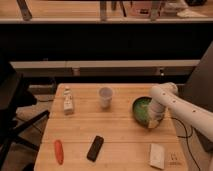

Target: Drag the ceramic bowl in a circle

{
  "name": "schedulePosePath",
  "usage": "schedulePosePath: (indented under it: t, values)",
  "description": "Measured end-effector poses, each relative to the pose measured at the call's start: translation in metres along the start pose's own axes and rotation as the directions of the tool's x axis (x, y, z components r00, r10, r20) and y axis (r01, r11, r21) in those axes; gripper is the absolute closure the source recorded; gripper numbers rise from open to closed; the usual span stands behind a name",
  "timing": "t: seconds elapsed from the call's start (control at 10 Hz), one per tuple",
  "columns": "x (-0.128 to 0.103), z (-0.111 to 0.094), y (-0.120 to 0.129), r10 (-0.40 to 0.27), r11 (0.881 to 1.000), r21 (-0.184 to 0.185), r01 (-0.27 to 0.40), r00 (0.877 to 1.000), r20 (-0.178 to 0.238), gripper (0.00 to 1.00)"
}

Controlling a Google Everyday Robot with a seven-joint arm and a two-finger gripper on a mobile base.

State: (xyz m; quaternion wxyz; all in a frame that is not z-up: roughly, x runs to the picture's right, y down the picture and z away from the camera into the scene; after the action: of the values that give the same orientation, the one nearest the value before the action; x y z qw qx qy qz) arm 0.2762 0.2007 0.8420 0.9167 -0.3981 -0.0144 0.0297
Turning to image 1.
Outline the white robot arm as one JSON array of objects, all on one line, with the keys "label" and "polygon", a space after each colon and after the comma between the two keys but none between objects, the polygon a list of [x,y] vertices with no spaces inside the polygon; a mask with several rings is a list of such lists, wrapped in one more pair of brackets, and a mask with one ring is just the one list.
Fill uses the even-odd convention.
[{"label": "white robot arm", "polygon": [[149,94],[151,102],[148,105],[148,115],[151,120],[161,119],[165,109],[168,108],[213,141],[213,131],[210,129],[213,124],[213,113],[181,99],[174,83],[154,85]]}]

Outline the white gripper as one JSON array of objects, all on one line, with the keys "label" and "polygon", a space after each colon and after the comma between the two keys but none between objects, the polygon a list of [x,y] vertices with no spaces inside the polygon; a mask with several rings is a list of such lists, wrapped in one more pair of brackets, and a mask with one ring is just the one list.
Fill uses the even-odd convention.
[{"label": "white gripper", "polygon": [[163,120],[165,114],[165,106],[152,99],[148,104],[149,123],[148,128],[156,128]]}]

